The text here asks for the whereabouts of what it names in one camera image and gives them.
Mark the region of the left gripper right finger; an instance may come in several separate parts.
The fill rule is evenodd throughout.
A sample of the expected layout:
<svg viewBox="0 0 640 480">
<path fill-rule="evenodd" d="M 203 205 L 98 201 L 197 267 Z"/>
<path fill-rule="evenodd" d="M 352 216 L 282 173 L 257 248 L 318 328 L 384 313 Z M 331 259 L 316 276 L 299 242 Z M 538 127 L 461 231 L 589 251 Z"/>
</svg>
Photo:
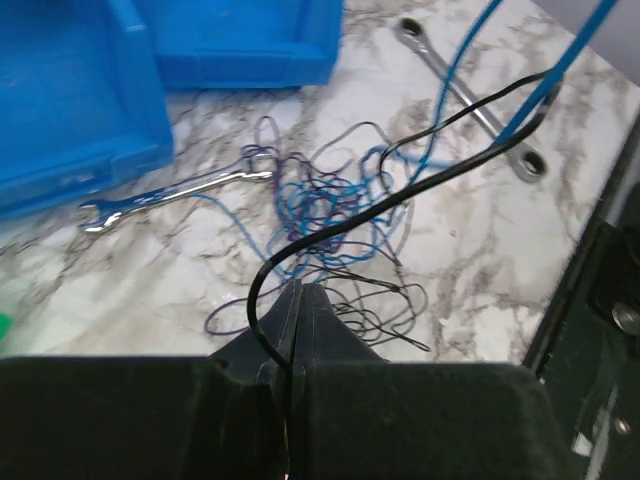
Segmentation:
<svg viewBox="0 0 640 480">
<path fill-rule="evenodd" d="M 296 479 L 575 479 L 549 397 L 508 363 L 391 363 L 303 288 L 292 386 Z"/>
</svg>

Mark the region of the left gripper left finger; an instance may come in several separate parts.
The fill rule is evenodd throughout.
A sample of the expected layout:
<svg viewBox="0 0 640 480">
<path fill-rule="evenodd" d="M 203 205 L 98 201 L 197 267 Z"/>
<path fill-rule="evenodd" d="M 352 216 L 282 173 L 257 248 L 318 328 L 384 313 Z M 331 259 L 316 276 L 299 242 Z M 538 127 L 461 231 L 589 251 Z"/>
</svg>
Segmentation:
<svg viewBox="0 0 640 480">
<path fill-rule="evenodd" d="M 1 362 L 5 479 L 297 479 L 285 371 L 245 332 L 208 356 Z"/>
</svg>

